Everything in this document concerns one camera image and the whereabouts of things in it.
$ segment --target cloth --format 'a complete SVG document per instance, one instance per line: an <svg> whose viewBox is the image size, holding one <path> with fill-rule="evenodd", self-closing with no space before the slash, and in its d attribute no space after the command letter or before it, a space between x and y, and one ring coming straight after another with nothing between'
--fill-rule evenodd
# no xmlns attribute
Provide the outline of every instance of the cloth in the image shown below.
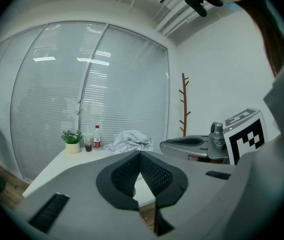
<svg viewBox="0 0 284 240"><path fill-rule="evenodd" d="M124 130L114 136L111 144L105 145L104 150L111 150L114 154L129 151L153 151L153 140L138 130Z"/></svg>

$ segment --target hair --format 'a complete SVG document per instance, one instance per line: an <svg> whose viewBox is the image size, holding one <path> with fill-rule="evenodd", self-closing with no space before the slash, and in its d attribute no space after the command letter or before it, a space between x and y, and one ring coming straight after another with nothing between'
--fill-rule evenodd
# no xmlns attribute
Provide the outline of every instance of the hair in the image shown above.
<svg viewBox="0 0 284 240"><path fill-rule="evenodd" d="M242 0L236 3L250 15L260 29L266 56L276 77L284 64L284 35L278 23L265 0Z"/></svg>

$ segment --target yellow pot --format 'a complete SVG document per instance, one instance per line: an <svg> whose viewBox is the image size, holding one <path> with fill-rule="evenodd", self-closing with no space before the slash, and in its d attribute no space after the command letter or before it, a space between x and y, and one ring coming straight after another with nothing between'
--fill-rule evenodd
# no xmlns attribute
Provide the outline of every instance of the yellow pot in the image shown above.
<svg viewBox="0 0 284 240"><path fill-rule="evenodd" d="M66 152L69 154L76 154L81 152L80 143L77 144L67 144L66 143Z"/></svg>

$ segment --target virtual reality headset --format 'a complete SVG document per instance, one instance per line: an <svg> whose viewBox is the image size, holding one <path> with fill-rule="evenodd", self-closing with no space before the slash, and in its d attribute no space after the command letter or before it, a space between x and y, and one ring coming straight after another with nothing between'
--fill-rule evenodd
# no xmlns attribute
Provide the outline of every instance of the virtual reality headset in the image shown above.
<svg viewBox="0 0 284 240"><path fill-rule="evenodd" d="M193 8L200 16L206 17L207 11L203 6L204 1L207 1L211 5L221 7L223 3L219 0L185 0L185 2Z"/></svg>

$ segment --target coat rack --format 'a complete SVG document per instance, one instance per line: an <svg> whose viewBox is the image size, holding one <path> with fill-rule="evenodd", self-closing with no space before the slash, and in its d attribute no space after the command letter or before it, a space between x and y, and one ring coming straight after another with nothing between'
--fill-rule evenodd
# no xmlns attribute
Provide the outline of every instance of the coat rack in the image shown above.
<svg viewBox="0 0 284 240"><path fill-rule="evenodd" d="M187 83L185 83L185 80L187 80L187 78L185 78L185 75L184 73L182 73L182 80L183 80L183 91L179 90L182 95L184 96L184 100L180 100L182 103L184 103L184 121L181 121L180 122L183 124L183 128L180 127L180 129L183 131L183 137L186 136L186 126L187 126L187 116L191 113L190 111L187 112L187 99L186 99L186 86L187 84L189 83L189 81L187 81Z"/></svg>

